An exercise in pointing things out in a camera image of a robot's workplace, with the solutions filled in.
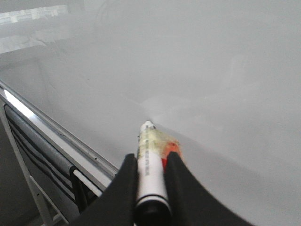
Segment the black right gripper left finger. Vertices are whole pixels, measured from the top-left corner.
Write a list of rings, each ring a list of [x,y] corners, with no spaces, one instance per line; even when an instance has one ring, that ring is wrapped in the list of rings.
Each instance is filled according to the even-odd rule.
[[[137,160],[125,156],[117,175],[71,226],[132,226],[138,184]]]

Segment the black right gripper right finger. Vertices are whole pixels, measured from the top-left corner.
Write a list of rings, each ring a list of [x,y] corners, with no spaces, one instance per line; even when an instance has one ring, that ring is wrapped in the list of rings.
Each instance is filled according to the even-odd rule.
[[[214,198],[191,174],[176,152],[168,155],[165,184],[173,226],[251,225]]]

